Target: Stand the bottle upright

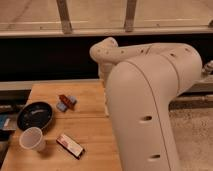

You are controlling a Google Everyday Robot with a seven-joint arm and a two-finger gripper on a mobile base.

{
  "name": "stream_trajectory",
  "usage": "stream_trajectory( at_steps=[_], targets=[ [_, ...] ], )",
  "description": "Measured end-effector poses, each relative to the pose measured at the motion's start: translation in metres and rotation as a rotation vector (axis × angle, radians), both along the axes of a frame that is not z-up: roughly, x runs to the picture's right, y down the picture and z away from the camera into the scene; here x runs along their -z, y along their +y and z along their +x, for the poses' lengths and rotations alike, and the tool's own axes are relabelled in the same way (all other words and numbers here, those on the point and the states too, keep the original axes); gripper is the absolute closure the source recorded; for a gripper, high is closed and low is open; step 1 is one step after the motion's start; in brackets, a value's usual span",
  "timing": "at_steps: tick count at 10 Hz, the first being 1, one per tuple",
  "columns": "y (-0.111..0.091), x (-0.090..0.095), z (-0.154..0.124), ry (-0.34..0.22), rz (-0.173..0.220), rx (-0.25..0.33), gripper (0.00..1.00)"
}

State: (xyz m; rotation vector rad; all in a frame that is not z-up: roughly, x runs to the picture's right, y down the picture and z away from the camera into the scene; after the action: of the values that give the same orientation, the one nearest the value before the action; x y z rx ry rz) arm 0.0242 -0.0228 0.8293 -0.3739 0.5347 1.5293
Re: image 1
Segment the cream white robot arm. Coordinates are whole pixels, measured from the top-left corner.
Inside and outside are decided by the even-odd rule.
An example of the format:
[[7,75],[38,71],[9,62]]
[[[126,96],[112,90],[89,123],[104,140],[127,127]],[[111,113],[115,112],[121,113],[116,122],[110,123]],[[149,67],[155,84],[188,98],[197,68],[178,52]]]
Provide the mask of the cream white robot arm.
[[184,43],[93,45],[123,171],[181,171],[170,102],[201,76],[199,53]]

